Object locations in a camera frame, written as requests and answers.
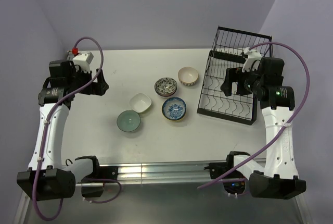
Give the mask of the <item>white bowl pink interior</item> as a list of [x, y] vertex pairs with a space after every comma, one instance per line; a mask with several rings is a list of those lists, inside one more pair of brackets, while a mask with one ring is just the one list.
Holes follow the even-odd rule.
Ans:
[[178, 71], [178, 79], [184, 86], [193, 86], [196, 84], [199, 73], [195, 68], [183, 67]]

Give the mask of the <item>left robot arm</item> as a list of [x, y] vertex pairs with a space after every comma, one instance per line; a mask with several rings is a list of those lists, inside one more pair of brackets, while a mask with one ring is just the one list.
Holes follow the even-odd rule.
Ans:
[[33, 156], [26, 171], [17, 174], [17, 184], [36, 201], [70, 198], [75, 184], [84, 178], [95, 182], [101, 177], [96, 156], [76, 158], [69, 168], [61, 163], [63, 132], [76, 93], [102, 96], [108, 90], [103, 71], [84, 72], [71, 60], [49, 63], [46, 78], [38, 95], [40, 126]]

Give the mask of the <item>green square bowl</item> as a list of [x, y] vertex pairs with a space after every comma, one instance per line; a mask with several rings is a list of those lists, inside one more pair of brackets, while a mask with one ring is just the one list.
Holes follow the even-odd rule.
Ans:
[[130, 99], [129, 104], [135, 112], [140, 114], [152, 105], [152, 100], [146, 94], [138, 93]]

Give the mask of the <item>celadon green bowl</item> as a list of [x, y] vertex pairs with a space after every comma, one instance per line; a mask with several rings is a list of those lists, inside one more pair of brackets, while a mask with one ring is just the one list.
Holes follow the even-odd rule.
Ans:
[[140, 123], [140, 115], [134, 110], [123, 111], [117, 117], [117, 127], [123, 132], [135, 131]]

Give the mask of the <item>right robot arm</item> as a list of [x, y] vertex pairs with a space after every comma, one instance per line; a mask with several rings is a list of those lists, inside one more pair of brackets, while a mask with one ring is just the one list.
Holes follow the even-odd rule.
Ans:
[[232, 94], [233, 83], [239, 95], [253, 94], [260, 102], [264, 117], [266, 163], [246, 162], [248, 153], [230, 153], [225, 171], [231, 177], [242, 173], [249, 181], [253, 197], [288, 200], [306, 191], [306, 181], [299, 178], [293, 155], [292, 122], [295, 113], [294, 91], [283, 86], [284, 61], [263, 57], [243, 67], [228, 68], [221, 90]]

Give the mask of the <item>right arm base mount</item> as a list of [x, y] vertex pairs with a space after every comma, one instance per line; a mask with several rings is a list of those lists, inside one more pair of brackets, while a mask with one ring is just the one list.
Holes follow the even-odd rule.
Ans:
[[[204, 167], [204, 170], [209, 170], [210, 178], [216, 179], [223, 173], [229, 170], [227, 162], [209, 163]], [[223, 182], [223, 188], [228, 196], [239, 196], [246, 192], [245, 177], [239, 171], [233, 171], [227, 175], [224, 180], [231, 179], [231, 182]]]

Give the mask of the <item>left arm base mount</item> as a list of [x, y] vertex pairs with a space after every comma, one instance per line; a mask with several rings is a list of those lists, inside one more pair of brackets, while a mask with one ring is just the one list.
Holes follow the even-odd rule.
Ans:
[[118, 166], [101, 166], [96, 175], [90, 175], [81, 180], [81, 184], [89, 184], [81, 186], [81, 194], [85, 198], [101, 197], [106, 179], [117, 180]]

